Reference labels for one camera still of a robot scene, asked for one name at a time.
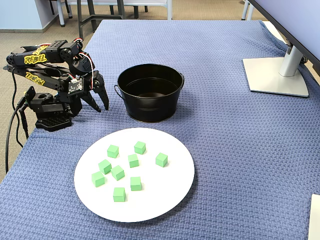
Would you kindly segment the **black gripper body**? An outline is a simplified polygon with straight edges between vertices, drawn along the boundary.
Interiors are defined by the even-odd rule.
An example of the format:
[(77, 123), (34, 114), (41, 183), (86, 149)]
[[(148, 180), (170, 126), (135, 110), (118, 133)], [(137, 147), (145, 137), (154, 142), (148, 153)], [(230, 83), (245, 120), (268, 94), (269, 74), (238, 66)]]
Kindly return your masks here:
[(94, 89), (94, 68), (92, 59), (85, 52), (71, 58), (71, 94), (82, 96)]

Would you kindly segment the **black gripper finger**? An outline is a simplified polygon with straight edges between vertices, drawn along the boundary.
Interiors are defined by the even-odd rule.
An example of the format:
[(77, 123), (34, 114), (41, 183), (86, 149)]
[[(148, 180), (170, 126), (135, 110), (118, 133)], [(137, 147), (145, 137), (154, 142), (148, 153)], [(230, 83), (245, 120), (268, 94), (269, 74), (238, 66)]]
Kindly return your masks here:
[(100, 107), (97, 105), (96, 101), (93, 99), (89, 91), (87, 93), (84, 93), (80, 98), (84, 100), (88, 105), (90, 105), (94, 110), (96, 110), (97, 112), (101, 112)]
[(105, 82), (103, 76), (98, 72), (94, 72), (94, 92), (97, 93), (102, 100), (104, 108), (109, 110), (109, 98), (105, 89)]

